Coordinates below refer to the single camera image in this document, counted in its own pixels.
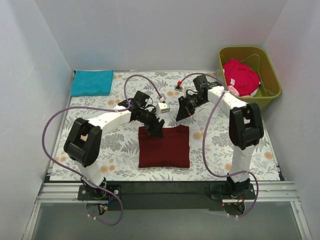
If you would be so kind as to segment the dark red t-shirt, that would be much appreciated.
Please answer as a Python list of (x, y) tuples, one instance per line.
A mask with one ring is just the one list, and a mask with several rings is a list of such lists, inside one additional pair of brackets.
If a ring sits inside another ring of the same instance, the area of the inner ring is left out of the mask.
[(178, 125), (162, 129), (163, 137), (151, 137), (142, 126), (138, 129), (139, 168), (190, 167), (190, 129)]

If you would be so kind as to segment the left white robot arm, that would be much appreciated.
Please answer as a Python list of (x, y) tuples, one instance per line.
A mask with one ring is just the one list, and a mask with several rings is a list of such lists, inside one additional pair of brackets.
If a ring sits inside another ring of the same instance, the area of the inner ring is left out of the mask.
[(79, 117), (74, 121), (63, 149), (75, 161), (83, 175), (81, 182), (86, 192), (95, 200), (107, 198), (107, 181), (96, 160), (102, 138), (108, 132), (131, 121), (139, 121), (150, 137), (164, 136), (162, 128), (165, 121), (159, 115), (170, 111), (170, 107), (163, 97), (155, 106), (147, 104), (150, 98), (138, 90), (133, 98), (121, 101), (111, 112), (90, 119)]

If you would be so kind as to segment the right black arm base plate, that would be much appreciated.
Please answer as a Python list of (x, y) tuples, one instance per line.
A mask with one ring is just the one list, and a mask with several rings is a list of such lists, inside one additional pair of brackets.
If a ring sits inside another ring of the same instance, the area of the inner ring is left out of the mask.
[(225, 182), (215, 182), (214, 184), (209, 184), (204, 192), (212, 200), (253, 200), (256, 197), (254, 186), (250, 183), (249, 188), (244, 191), (244, 193), (232, 193), (227, 187)]

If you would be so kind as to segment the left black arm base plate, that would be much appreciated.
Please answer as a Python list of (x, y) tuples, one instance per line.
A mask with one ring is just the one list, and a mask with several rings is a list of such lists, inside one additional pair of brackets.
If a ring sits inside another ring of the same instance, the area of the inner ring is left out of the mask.
[[(119, 198), (122, 195), (122, 186), (118, 184), (110, 184), (106, 186), (106, 189), (115, 194)], [(77, 200), (79, 201), (108, 201), (114, 197), (99, 188), (94, 188), (88, 185), (81, 185), (78, 189)]]

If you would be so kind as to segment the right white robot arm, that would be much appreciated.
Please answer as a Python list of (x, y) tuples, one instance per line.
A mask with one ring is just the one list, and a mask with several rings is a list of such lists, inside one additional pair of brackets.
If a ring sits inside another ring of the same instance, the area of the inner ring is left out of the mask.
[(179, 81), (176, 91), (181, 91), (178, 98), (179, 109), (176, 121), (194, 115), (196, 108), (213, 103), (229, 117), (228, 135), (233, 144), (231, 169), (224, 175), (224, 192), (232, 199), (243, 195), (250, 187), (250, 165), (255, 147), (264, 137), (261, 110), (256, 103), (246, 103), (230, 93), (227, 86), (217, 79), (209, 82), (207, 73), (197, 73), (193, 79), (195, 90), (184, 89)]

